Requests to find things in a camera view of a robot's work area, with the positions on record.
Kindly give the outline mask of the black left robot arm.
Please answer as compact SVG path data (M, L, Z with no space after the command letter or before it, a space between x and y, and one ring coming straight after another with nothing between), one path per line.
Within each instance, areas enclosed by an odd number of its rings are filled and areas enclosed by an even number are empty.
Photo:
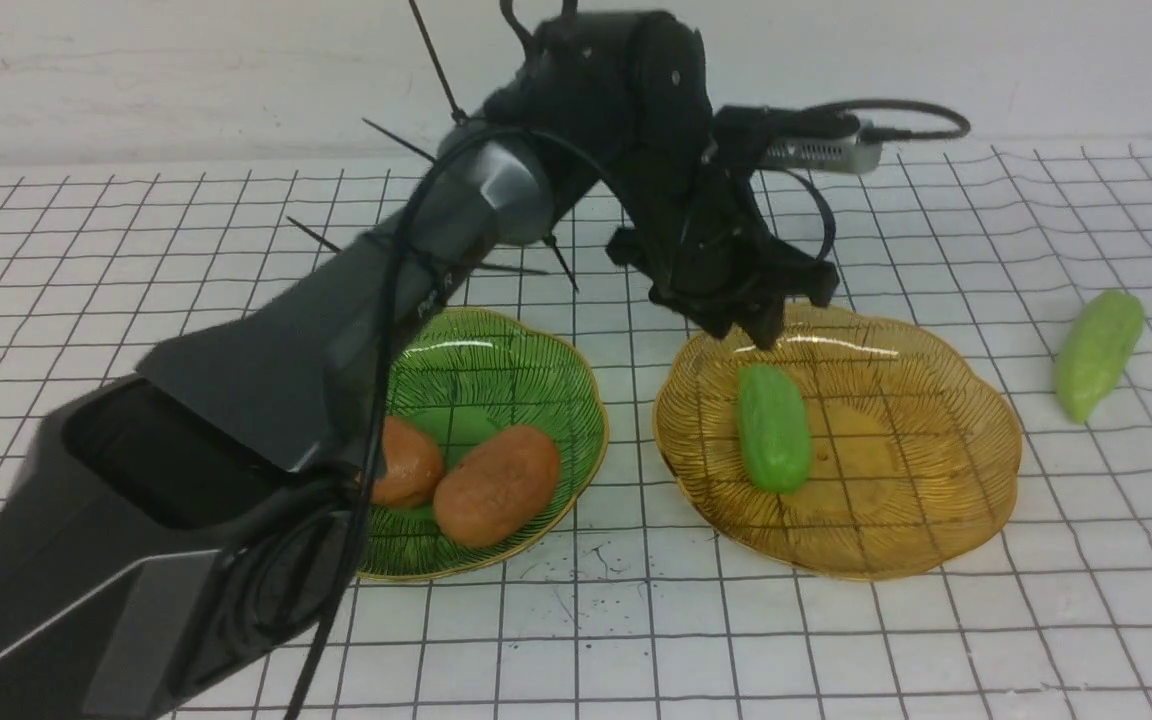
M393 361L494 247L548 240L594 183L613 264L767 347L838 272L773 236L755 170L861 176L852 103L713 109L699 32L664 10L500 14L524 65L456 122L403 209L260 309L157 343L38 427L0 510L0 719L157 719L314 626L300 717L366 543Z

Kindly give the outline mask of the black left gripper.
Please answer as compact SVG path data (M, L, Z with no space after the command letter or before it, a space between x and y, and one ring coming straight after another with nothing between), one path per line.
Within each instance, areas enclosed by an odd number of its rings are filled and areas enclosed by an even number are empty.
M756 200L756 167L774 129L791 118L854 114L832 103L787 109L728 105L710 123L710 147L684 190L664 200L645 228L623 225L608 242L608 259L652 281L649 296L704 331L741 327L760 351L785 329L787 300L829 306L840 274L829 260L838 238L835 214L823 192L804 181L823 222L823 245L806 252L776 237Z

